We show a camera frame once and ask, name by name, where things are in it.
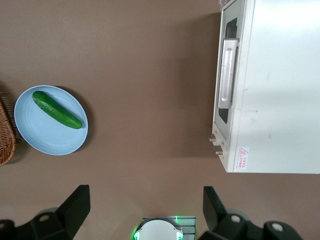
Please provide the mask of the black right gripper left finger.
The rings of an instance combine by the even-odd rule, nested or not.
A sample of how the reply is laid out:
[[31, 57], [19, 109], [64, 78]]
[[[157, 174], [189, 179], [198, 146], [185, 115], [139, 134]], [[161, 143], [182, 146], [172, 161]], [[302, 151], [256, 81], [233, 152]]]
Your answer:
[[42, 210], [30, 221], [16, 226], [0, 221], [2, 240], [72, 240], [90, 212], [90, 187], [79, 185], [59, 206]]

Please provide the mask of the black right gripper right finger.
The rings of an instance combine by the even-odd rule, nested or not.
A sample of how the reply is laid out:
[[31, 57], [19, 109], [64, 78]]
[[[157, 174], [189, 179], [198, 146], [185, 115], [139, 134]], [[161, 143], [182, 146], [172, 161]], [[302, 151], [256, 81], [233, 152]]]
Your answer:
[[203, 215], [208, 230], [201, 240], [301, 240], [290, 225], [280, 221], [267, 221], [258, 227], [241, 214], [227, 212], [212, 186], [203, 188]]

